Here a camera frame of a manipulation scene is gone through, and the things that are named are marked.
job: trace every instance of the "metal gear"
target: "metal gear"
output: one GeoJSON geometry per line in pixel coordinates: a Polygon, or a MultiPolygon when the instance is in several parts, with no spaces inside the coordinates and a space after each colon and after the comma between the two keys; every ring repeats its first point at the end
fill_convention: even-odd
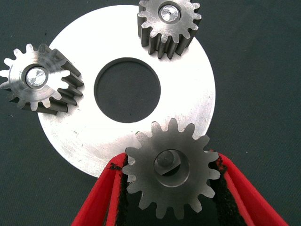
{"type": "Polygon", "coordinates": [[[9,70],[0,71],[7,81],[0,89],[11,91],[9,101],[18,108],[42,113],[67,112],[67,104],[77,105],[74,96],[82,96],[77,87],[84,85],[80,72],[57,49],[41,44],[36,50],[26,45],[26,53],[15,49],[16,60],[6,58],[9,70]]]}
{"type": "Polygon", "coordinates": [[[181,55],[198,31],[202,18],[199,3],[190,0],[142,0],[139,2],[138,35],[141,45],[149,46],[149,54],[158,58],[167,53],[171,59],[181,55]]]}
{"type": "Polygon", "coordinates": [[[176,119],[171,119],[167,131],[162,131],[157,122],[151,127],[152,137],[138,132],[136,137],[141,148],[127,148],[126,153],[135,159],[134,164],[127,165],[123,172],[134,175],[135,181],[127,187],[129,193],[142,191],[139,207],[143,210],[150,203],[157,204],[157,218],[163,218],[168,207],[174,209],[177,219],[183,219],[185,204],[189,204],[195,212],[202,206],[198,196],[203,194],[213,198],[214,190],[207,185],[207,180],[218,179],[220,173],[210,169],[208,164],[218,158],[216,152],[206,152],[204,147],[209,141],[208,136],[195,140],[192,138],[194,124],[189,124],[183,132],[179,132],[176,119]],[[161,175],[157,171],[159,156],[164,153],[160,166],[171,166],[170,158],[174,155],[180,159],[178,171],[173,175],[161,175]]]}

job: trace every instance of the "metal surface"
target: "metal surface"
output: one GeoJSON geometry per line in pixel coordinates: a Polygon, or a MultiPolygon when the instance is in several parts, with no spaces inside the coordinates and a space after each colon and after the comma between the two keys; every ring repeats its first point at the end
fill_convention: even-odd
{"type": "Polygon", "coordinates": [[[167,53],[181,55],[196,32],[201,15],[199,3],[190,0],[142,0],[139,2],[138,35],[141,45],[149,46],[149,54],[158,58],[167,53]]]}
{"type": "Polygon", "coordinates": [[[141,148],[127,148],[126,153],[135,159],[134,164],[123,168],[123,173],[134,175],[136,180],[127,187],[129,193],[142,191],[139,207],[147,208],[152,202],[157,204],[157,218],[165,216],[168,207],[174,209],[177,219],[184,217],[184,205],[200,212],[202,206],[198,196],[203,194],[213,198],[214,190],[206,182],[218,179],[220,173],[210,169],[208,164],[218,159],[218,153],[205,152],[204,147],[209,141],[208,136],[198,140],[192,138],[194,125],[189,124],[183,132],[179,132],[175,119],[171,119],[168,131],[163,132],[157,122],[152,124],[152,137],[137,133],[141,148]],[[161,175],[155,167],[155,160],[165,150],[175,150],[181,160],[177,172],[161,175]]]}
{"type": "Polygon", "coordinates": [[[150,135],[153,121],[167,129],[169,120],[176,118],[179,130],[193,123],[196,139],[206,134],[214,111],[213,72],[200,43],[194,39],[182,56],[172,60],[150,56],[136,34],[137,10],[137,6],[123,5],[90,12],[68,25],[51,43],[52,48],[69,56],[85,85],[80,88],[83,97],[76,99],[77,106],[56,116],[39,113],[40,123],[51,144],[68,162],[96,177],[112,157],[127,147],[139,148],[135,132],[150,135]],[[126,26],[120,26],[120,18],[126,26]],[[97,24],[97,29],[87,24],[97,24]],[[104,67],[135,59],[153,69],[161,87],[160,100],[145,119],[117,122],[99,109],[95,82],[104,67]]]}
{"type": "Polygon", "coordinates": [[[21,109],[50,114],[77,104],[73,97],[82,96],[76,89],[83,85],[80,73],[57,49],[41,44],[36,50],[27,44],[26,53],[15,49],[14,54],[16,60],[4,60],[10,69],[0,71],[8,79],[0,88],[11,91],[9,101],[18,102],[21,109]]]}

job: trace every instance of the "gray fabric background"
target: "gray fabric background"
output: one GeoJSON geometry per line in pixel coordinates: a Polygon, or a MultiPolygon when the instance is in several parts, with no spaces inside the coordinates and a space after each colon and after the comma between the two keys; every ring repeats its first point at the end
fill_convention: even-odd
{"type": "MultiPolygon", "coordinates": [[[[1,0],[0,68],[7,68],[4,58],[14,58],[13,49],[50,44],[81,15],[118,4],[138,1],[1,0]]],[[[300,1],[203,0],[201,5],[197,39],[216,81],[208,147],[230,157],[290,225],[300,225],[300,1]]],[[[18,110],[6,95],[0,90],[0,225],[69,225],[96,178],[65,161],[48,142],[37,114],[18,110]]],[[[188,210],[184,221],[175,222],[170,212],[156,220],[153,206],[140,211],[138,198],[129,197],[130,226],[218,224],[209,201],[201,214],[188,210]]]]}

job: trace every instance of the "metal disc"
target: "metal disc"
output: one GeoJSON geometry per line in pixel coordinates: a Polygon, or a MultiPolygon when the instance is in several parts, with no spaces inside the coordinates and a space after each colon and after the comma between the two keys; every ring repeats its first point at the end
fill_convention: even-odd
{"type": "Polygon", "coordinates": [[[140,147],[137,131],[151,136],[151,123],[163,130],[171,118],[183,130],[195,124],[193,137],[206,134],[215,103],[212,68],[200,43],[194,38],[182,56],[161,60],[142,48],[137,35],[137,6],[111,6],[90,12],[72,22],[51,43],[81,72],[83,97],[68,113],[39,113],[40,123],[53,147],[69,163],[98,177],[108,161],[127,147],[140,147]],[[98,107],[94,87],[99,72],[110,62],[126,58],[145,62],[156,73],[160,100],[145,119],[121,123],[108,118],[98,107]]]}

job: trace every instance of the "spur gear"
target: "spur gear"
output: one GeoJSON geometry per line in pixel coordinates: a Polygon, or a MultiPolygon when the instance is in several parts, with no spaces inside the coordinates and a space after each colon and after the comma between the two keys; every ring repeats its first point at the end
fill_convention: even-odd
{"type": "Polygon", "coordinates": [[[82,93],[77,87],[84,85],[80,72],[57,49],[41,44],[35,49],[26,45],[26,53],[15,49],[16,60],[6,58],[9,70],[0,71],[7,81],[0,89],[11,91],[9,101],[18,108],[43,113],[67,112],[67,104],[77,105],[74,96],[82,93]]]}
{"type": "Polygon", "coordinates": [[[215,195],[214,190],[207,185],[207,180],[220,177],[217,170],[208,166],[218,159],[218,153],[203,150],[209,137],[193,139],[192,123],[179,132],[176,119],[170,120],[167,131],[162,131],[160,125],[153,122],[151,133],[152,137],[148,137],[138,132],[136,137],[141,148],[126,149],[126,153],[135,159],[132,165],[123,168],[125,174],[135,176],[127,191],[142,191],[139,202],[142,210],[155,202],[157,218],[163,218],[167,208],[172,207],[176,218],[183,219],[185,204],[189,204],[195,212],[200,212],[202,206],[198,196],[203,194],[213,198],[215,195]],[[158,164],[160,167],[169,167],[176,158],[180,160],[176,172],[173,169],[167,174],[158,173],[158,164]]]}
{"type": "Polygon", "coordinates": [[[142,0],[139,2],[138,35],[149,54],[158,58],[167,53],[171,59],[181,55],[198,31],[201,15],[199,3],[190,0],[142,0]]]}

